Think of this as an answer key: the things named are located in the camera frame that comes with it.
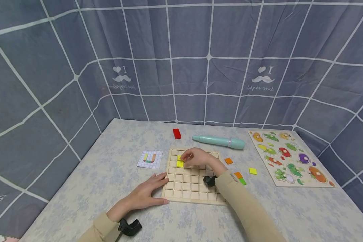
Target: left hand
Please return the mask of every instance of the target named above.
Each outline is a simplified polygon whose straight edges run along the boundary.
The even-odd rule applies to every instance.
[[[163,186],[169,181],[168,178],[164,179],[166,175],[166,172],[159,175],[153,174],[148,180],[138,185],[128,196],[118,201],[107,212],[108,218],[111,221],[118,222],[131,210],[168,204],[167,199],[152,198],[151,196],[154,189]]]

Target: beige sleeve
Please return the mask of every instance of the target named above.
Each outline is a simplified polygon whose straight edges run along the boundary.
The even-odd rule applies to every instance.
[[[110,221],[107,214],[103,212],[77,242],[115,242],[120,235],[118,226],[119,223]]]
[[[215,182],[241,220],[249,242],[286,241],[262,205],[229,170],[215,179]]]

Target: pattern card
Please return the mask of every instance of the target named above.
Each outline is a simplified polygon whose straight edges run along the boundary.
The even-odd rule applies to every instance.
[[[137,166],[145,167],[149,169],[158,169],[160,167],[161,156],[163,152],[161,151],[148,151],[144,150]]]

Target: orange square tile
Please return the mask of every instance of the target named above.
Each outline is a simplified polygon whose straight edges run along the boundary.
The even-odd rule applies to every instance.
[[[225,162],[227,165],[230,165],[233,161],[230,158],[225,158]]]
[[[238,179],[243,178],[243,176],[239,173],[239,171],[238,171],[238,172],[236,172],[236,173],[234,173],[234,175],[236,175]]]

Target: black wrist strap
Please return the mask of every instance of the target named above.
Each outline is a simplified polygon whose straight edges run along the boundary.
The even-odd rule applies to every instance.
[[[120,226],[118,226],[118,231],[128,236],[136,235],[140,229],[141,224],[137,219],[131,224],[128,224],[128,222],[123,218],[120,220]]]

